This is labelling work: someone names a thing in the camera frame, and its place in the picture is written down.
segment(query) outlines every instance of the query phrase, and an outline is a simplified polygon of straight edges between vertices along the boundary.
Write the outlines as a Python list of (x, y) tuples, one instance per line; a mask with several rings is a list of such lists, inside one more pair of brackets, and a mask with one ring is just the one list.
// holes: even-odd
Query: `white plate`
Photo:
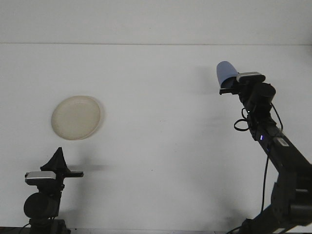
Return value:
[(52, 114), (54, 132), (67, 140), (90, 136), (100, 122), (100, 107), (88, 96), (74, 96), (62, 101)]

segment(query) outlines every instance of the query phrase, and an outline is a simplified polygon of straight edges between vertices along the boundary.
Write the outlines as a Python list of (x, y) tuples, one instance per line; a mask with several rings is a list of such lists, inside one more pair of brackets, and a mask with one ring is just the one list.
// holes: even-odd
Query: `wire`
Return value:
[(22, 231), (26, 226), (28, 226), (28, 225), (30, 225), (30, 223), (27, 223), (26, 225), (24, 225), (24, 226), (20, 229), (19, 234), (21, 234), (21, 231)]
[(240, 229), (240, 228), (241, 228), (241, 226), (239, 226), (239, 227), (237, 227), (237, 228), (234, 228), (234, 229), (228, 231), (228, 232), (225, 233), (225, 234), (232, 234), (234, 231), (236, 231), (236, 230), (238, 230), (238, 229)]
[(267, 180), (268, 165), (269, 165), (269, 156), (267, 156), (267, 161), (265, 163), (265, 169), (264, 169), (263, 188), (262, 188), (262, 204), (261, 204), (261, 212), (260, 213), (263, 212), (263, 208), (264, 208), (265, 184), (266, 184), (266, 180)]
[(272, 105), (272, 107), (273, 107), (273, 109), (274, 109), (274, 111), (275, 111), (275, 113), (276, 113), (276, 115), (277, 115), (277, 117), (278, 117), (278, 121), (279, 121), (279, 123), (280, 123), (280, 125), (281, 125), (281, 131), (282, 131), (282, 130), (283, 130), (283, 123), (282, 123), (282, 121), (281, 121), (281, 118), (279, 117), (279, 114), (278, 114), (278, 112), (277, 112), (275, 106), (273, 105), (273, 103), (271, 103), (271, 105)]
[[(279, 114), (275, 108), (275, 106), (273, 105), (273, 103), (271, 103), (276, 115), (277, 115), (277, 118), (278, 118), (278, 121), (281, 125), (281, 131), (283, 131), (283, 123), (282, 123), (282, 120), (281, 118), (279, 117)], [(263, 178), (263, 187), (262, 187), (262, 204), (261, 204), (261, 212), (263, 212), (263, 209), (264, 209), (264, 196), (265, 196), (265, 184), (266, 184), (266, 180), (267, 180), (267, 172), (268, 172), (268, 164), (269, 164), (269, 156), (267, 156), (267, 161), (266, 161), (266, 164), (265, 164), (265, 170), (264, 170), (264, 178)]]

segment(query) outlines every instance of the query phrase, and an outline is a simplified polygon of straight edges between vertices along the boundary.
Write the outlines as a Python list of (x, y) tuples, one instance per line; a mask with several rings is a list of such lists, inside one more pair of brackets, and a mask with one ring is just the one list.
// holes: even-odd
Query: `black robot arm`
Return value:
[[(230, 77), (220, 69), (231, 70)], [(246, 219), (239, 234), (279, 234), (297, 225), (312, 222), (312, 166), (271, 118), (271, 101), (275, 89), (263, 83), (259, 73), (238, 73), (228, 62), (217, 67), (220, 94), (238, 94), (246, 109), (245, 121), (254, 140), (258, 141), (278, 171), (271, 204), (254, 219)]]

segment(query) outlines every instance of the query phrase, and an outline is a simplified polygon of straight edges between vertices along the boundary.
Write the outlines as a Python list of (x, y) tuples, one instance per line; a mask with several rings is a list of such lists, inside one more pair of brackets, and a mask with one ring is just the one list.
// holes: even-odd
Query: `white wall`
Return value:
[[(23, 175), (62, 146), (69, 168), (85, 172), (65, 180), (60, 217), (69, 227), (238, 226), (259, 213), (265, 154), (233, 129), (241, 104), (218, 94), (216, 65), (265, 74), (286, 134), (312, 161), (311, 56), (311, 46), (0, 45), (1, 225), (27, 222), (23, 204), (36, 188)], [(85, 140), (50, 126), (73, 95), (105, 109)], [(275, 179), (270, 166), (267, 202)]]
[(0, 42), (312, 44), (310, 0), (1, 0)]

